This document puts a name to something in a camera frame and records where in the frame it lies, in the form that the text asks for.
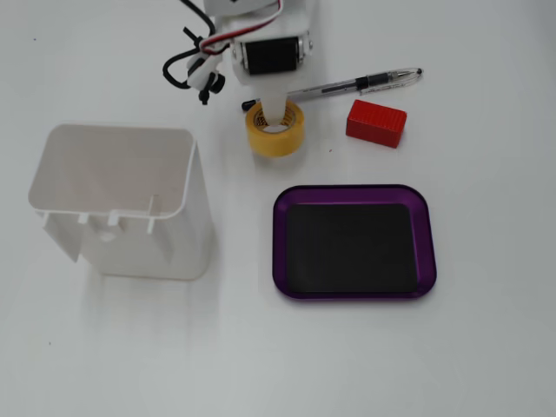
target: masking tape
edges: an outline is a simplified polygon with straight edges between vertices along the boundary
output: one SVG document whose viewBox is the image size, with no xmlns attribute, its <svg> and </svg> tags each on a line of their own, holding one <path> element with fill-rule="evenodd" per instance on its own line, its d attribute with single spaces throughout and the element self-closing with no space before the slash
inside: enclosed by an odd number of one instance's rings
<svg viewBox="0 0 556 417">
<path fill-rule="evenodd" d="M 305 139 L 304 122 L 305 117 L 301 109 L 288 101 L 284 119 L 280 123 L 286 129 L 274 133 L 265 131 L 268 124 L 262 114 L 261 104 L 257 103 L 245 118 L 251 149 L 259 155 L 271 158 L 293 154 Z"/>
</svg>

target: white table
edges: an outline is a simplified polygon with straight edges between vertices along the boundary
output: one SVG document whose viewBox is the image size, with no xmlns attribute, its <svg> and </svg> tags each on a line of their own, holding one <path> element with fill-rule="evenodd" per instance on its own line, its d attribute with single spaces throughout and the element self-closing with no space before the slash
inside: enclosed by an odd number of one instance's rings
<svg viewBox="0 0 556 417">
<path fill-rule="evenodd" d="M 189 47 L 182 26 L 204 33 L 177 0 L 3 4 L 0 415 L 556 414 L 555 16 L 553 0 L 323 0 L 314 77 L 294 87 L 426 74 L 364 97 L 407 111 L 397 150 L 345 136 L 347 95 L 303 104 L 302 151 L 269 162 L 248 148 L 251 93 L 229 62 L 205 109 L 162 78 Z M 194 134 L 218 241 L 205 276 L 102 278 L 66 258 L 26 201 L 61 121 Z M 427 198 L 429 295 L 304 304 L 275 290 L 275 198 L 333 183 Z"/>
</svg>

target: cable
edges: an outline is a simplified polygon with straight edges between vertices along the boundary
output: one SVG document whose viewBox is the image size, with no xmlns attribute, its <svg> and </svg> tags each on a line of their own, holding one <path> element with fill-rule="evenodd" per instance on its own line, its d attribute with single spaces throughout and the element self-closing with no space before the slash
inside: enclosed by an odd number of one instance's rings
<svg viewBox="0 0 556 417">
<path fill-rule="evenodd" d="M 212 22 L 212 20 L 210 20 L 210 18 L 207 15 L 205 15 L 202 12 L 201 9 L 199 9 L 197 6 L 195 6 L 195 4 L 193 2 L 191 2 L 190 0 L 180 0 L 180 1 L 183 4 L 185 4 L 187 7 L 189 7 L 192 11 L 194 11 L 196 13 L 196 15 L 199 16 L 203 20 L 203 22 L 205 22 L 205 24 L 207 24 L 208 33 L 209 33 L 208 35 L 209 36 L 213 36 L 216 33 L 215 24 Z M 174 63 L 177 63 L 178 61 L 181 61 L 184 58 L 187 58 L 189 56 L 193 56 L 194 54 L 197 54 L 197 53 L 201 52 L 201 49 L 199 48 L 199 44 L 200 44 L 202 38 L 197 36 L 191 30 L 189 30 L 189 28 L 187 26 L 183 28 L 183 32 L 189 37 L 189 39 L 191 39 L 193 41 L 193 44 L 195 45 L 195 47 L 192 50 L 188 50 L 188 51 L 183 52 L 181 54 L 178 54 L 176 56 L 172 56 L 168 61 L 166 61 L 166 63 L 162 67 L 162 75 L 174 87 L 177 87 L 178 89 L 189 89 L 190 87 L 188 86 L 187 80 L 184 81 L 184 82 L 177 81 L 169 73 L 169 68 Z"/>
<path fill-rule="evenodd" d="M 278 3 L 278 10 L 275 13 L 273 13 L 271 16 L 267 17 L 262 22 L 259 22 L 256 25 L 248 26 L 246 28 L 239 29 L 239 30 L 234 30 L 233 32 L 229 32 L 229 33 L 222 33 L 218 35 L 213 34 L 208 38 L 204 39 L 203 41 L 201 41 L 201 45 L 200 45 L 201 51 L 208 55 L 220 55 L 224 50 L 226 50 L 226 48 L 229 46 L 229 43 L 227 43 L 220 50 L 213 50 L 209 48 L 209 45 L 212 45 L 214 43 L 220 43 L 222 41 L 227 41 L 229 39 L 233 39 L 234 37 L 238 37 L 250 32 L 254 32 L 258 29 L 264 28 L 268 24 L 271 24 L 284 10 L 284 0 L 277 0 L 277 3 Z"/>
<path fill-rule="evenodd" d="M 210 32 L 208 34 L 209 36 L 213 36 L 216 33 L 215 24 L 212 22 L 212 20 L 210 20 L 210 17 L 204 14 L 204 12 L 201 9 L 195 6 L 195 4 L 190 0 L 180 0 L 180 1 L 186 6 L 188 6 L 190 9 L 192 9 L 192 11 L 194 11 L 196 15 L 199 16 L 203 20 L 203 22 L 207 24 L 208 31 Z"/>
</svg>

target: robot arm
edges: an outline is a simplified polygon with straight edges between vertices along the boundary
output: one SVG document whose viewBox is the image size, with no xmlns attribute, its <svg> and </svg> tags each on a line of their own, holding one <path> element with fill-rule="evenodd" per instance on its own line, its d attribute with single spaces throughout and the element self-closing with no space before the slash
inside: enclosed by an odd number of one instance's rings
<svg viewBox="0 0 556 417">
<path fill-rule="evenodd" d="M 206 92 L 211 79 L 222 80 L 216 66 L 230 48 L 235 75 L 254 87 L 268 124 L 279 124 L 289 85 L 305 73 L 314 0 L 204 0 L 204 4 L 217 29 L 198 42 L 189 61 L 195 68 L 189 71 L 188 87 Z"/>
</svg>

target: plastic bin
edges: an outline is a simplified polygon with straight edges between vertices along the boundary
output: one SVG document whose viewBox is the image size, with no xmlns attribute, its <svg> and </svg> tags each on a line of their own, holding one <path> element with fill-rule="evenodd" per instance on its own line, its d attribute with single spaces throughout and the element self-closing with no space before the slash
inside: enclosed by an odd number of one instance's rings
<svg viewBox="0 0 556 417">
<path fill-rule="evenodd" d="M 58 126 L 29 202 L 73 261 L 102 274 L 191 280 L 209 264 L 209 201 L 187 130 Z"/>
</svg>

